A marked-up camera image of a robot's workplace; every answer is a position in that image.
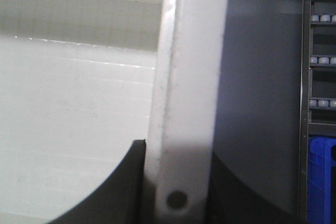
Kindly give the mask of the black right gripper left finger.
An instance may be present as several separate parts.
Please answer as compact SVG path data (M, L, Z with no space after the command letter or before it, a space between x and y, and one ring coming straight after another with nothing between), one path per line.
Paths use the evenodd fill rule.
M51 223L138 223L145 151L145 140L134 140L109 177Z

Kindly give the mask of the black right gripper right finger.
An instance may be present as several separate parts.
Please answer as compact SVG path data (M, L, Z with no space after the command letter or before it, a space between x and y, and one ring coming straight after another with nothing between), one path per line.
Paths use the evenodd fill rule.
M209 223L299 223L299 219L250 189L213 154L208 192Z

